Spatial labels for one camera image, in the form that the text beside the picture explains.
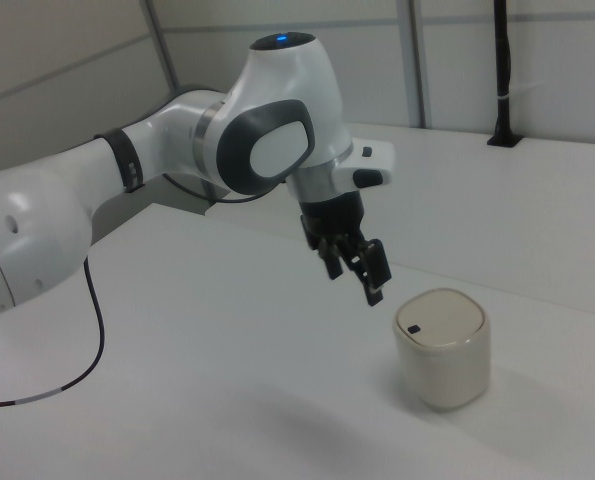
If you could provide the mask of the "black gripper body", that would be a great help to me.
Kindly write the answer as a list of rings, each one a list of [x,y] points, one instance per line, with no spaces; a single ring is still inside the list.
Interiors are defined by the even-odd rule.
[[[317,250],[322,240],[347,240],[352,250],[363,250],[369,245],[360,229],[364,206],[359,192],[344,193],[321,202],[300,202],[299,207],[311,250]]]

